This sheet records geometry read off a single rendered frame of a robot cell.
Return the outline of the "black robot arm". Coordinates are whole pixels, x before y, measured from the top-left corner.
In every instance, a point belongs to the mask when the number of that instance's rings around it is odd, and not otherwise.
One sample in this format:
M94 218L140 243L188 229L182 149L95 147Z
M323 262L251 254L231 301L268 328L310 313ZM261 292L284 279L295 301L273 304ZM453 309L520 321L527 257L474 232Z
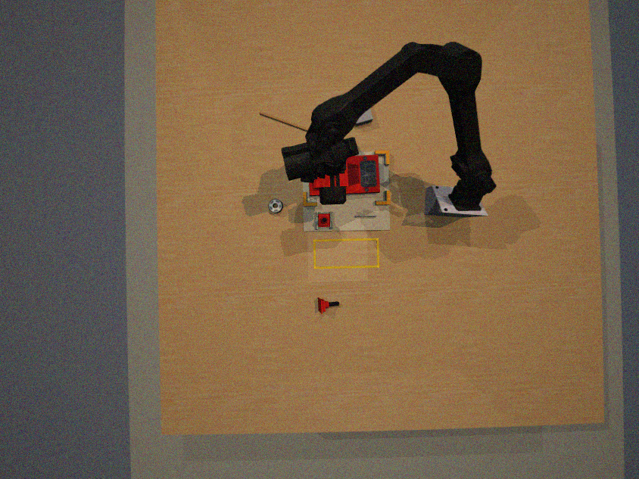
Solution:
M482 56L456 42L409 42L352 90L317 105L305 135L307 142L281 148L288 180L314 183L326 176L320 163L335 171L348 157L358 155L355 137L343 138L365 111L416 73L438 76L449 96L458 147L450 156L451 168L461 179L448 197L458 211L480 211L483 196L496 187L482 150L475 102Z

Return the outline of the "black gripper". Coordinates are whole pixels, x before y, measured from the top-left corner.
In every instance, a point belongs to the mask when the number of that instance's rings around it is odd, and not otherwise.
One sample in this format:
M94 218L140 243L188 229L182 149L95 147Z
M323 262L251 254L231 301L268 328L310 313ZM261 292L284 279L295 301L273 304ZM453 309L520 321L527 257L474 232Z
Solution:
M327 176L330 176L330 187L319 188L319 201L322 205L328 204L344 204L346 202L346 187L340 186L340 173L344 173L346 170L346 162L344 166L335 171L327 170L319 164L320 171L325 171ZM335 176L336 186L335 187Z

